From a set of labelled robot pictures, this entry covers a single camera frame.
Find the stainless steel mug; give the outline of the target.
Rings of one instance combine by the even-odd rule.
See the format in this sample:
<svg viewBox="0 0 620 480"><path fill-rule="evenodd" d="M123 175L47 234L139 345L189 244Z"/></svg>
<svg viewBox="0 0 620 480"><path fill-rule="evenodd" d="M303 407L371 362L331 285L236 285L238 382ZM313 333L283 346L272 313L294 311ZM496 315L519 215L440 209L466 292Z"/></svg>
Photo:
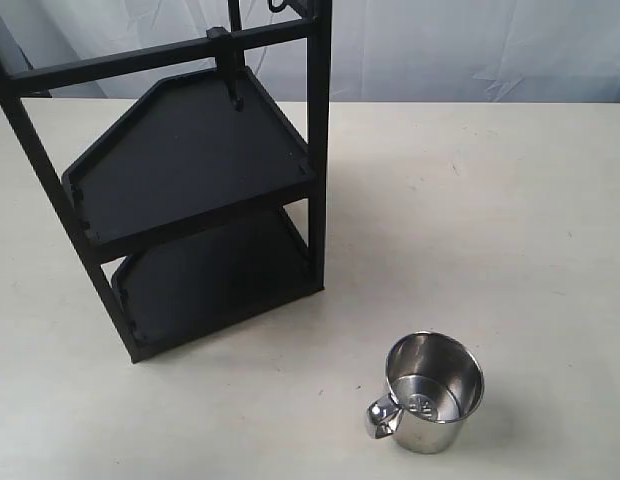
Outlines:
<svg viewBox="0 0 620 480"><path fill-rule="evenodd" d="M441 453L477 410L484 390L480 364L462 343L438 332L410 333L386 356L384 393L366 409L366 430L412 452Z"/></svg>

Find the black two-tier rack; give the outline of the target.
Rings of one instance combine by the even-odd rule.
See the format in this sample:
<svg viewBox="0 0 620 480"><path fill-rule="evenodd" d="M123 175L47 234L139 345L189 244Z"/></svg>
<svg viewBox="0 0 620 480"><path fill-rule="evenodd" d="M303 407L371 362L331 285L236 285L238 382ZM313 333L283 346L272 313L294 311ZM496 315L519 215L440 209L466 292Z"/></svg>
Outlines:
<svg viewBox="0 0 620 480"><path fill-rule="evenodd" d="M133 362L324 287L333 5L286 9L244 28L228 5L241 112L206 34L18 73L0 54L0 107ZM26 97L201 59L55 171Z"/></svg>

